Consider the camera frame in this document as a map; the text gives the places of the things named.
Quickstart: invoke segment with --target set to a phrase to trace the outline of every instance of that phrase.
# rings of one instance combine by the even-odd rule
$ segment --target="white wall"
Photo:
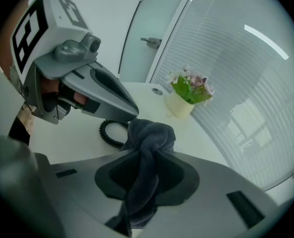
[[[72,1],[78,6],[93,34],[102,40],[98,61],[116,75],[127,30],[139,0]]]

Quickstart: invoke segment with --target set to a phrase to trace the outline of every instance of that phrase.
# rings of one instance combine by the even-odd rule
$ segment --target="black slot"
[[[84,79],[84,78],[85,78],[81,73],[78,73],[76,70],[72,71],[72,73],[73,73],[75,76],[78,76],[80,79]]]
[[[265,218],[241,191],[232,192],[226,196],[248,228],[252,228]]]
[[[56,176],[57,176],[57,178],[61,178],[61,177],[70,176],[74,173],[77,173],[77,171],[75,169],[68,169],[68,170],[56,172]]]

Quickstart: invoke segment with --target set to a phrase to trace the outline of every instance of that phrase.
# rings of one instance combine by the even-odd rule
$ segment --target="window blinds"
[[[191,115],[228,165],[264,190],[292,175],[294,24],[279,2],[189,0],[151,82],[171,92],[184,64],[215,88]]]

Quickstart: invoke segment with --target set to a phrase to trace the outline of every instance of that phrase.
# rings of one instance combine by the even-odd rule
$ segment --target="door handle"
[[[147,42],[147,45],[154,49],[158,49],[162,42],[162,40],[158,38],[141,38],[140,40]]]

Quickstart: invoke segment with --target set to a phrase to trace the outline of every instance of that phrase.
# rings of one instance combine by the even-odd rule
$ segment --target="potted flower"
[[[168,78],[174,91],[165,98],[165,103],[177,118],[186,118],[196,103],[206,104],[214,94],[207,78],[193,73],[188,65],[182,71],[170,72]]]

